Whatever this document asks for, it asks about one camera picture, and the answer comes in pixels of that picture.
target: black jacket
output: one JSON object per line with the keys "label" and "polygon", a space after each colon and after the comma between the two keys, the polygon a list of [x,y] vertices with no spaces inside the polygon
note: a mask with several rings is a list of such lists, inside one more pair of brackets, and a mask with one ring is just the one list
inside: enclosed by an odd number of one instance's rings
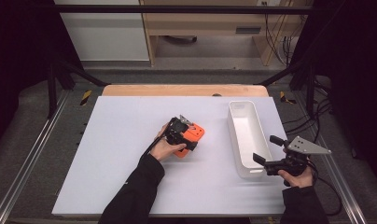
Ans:
{"label": "black jacket", "polygon": [[[157,186],[164,175],[162,165],[154,157],[147,155],[106,207],[99,224],[146,224],[156,199]],[[285,189],[283,196],[286,210],[281,223],[328,223],[313,187]]]}

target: black horizontal bar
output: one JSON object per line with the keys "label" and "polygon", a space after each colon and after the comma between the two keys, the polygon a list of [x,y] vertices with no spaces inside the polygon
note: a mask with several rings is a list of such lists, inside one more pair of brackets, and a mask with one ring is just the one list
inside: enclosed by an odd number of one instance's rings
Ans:
{"label": "black horizontal bar", "polygon": [[32,5],[34,8],[62,13],[204,13],[310,15],[330,12],[313,7],[231,7],[231,6],[132,6],[132,5]]}

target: hand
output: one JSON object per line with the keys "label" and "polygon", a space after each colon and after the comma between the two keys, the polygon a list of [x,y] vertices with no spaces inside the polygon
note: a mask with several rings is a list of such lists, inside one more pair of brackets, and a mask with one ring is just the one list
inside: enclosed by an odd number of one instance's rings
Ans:
{"label": "hand", "polygon": [[[160,135],[162,135],[163,131],[166,129],[166,126],[167,124],[165,124],[164,126],[162,126],[162,129],[159,131],[159,133],[157,134],[157,137],[159,137]],[[168,158],[171,154],[173,154],[174,152],[180,150],[180,149],[183,149],[186,147],[186,144],[182,143],[182,144],[179,144],[179,145],[170,145],[165,138],[162,138],[157,144],[156,146],[154,146],[151,151],[150,151],[150,154],[157,160],[157,161],[163,161],[165,160],[166,158]]]}
{"label": "hand", "polygon": [[278,174],[290,184],[290,187],[305,188],[313,184],[312,169],[309,166],[298,176],[293,176],[284,170],[279,170]]}

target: white tabletop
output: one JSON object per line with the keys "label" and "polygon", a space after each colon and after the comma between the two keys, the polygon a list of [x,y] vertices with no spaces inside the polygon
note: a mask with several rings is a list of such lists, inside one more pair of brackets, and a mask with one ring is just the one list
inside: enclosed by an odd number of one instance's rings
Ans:
{"label": "white tabletop", "polygon": [[[230,101],[255,103],[267,140],[286,139],[271,97],[100,96],[52,214],[91,217],[103,213],[162,125],[185,116],[205,135],[185,158],[162,162],[165,177],[153,217],[264,216],[282,214],[283,179],[238,176],[227,125]],[[282,148],[268,142],[275,160]]]}

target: white plastic bin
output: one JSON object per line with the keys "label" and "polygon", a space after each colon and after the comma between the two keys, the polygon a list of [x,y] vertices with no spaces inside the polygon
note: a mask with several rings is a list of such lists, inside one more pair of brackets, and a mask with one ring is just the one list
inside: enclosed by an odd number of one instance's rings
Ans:
{"label": "white plastic bin", "polygon": [[228,124],[238,175],[242,178],[262,176],[265,173],[264,168],[253,161],[253,153],[266,161],[272,161],[272,156],[255,104],[251,101],[230,102]]}

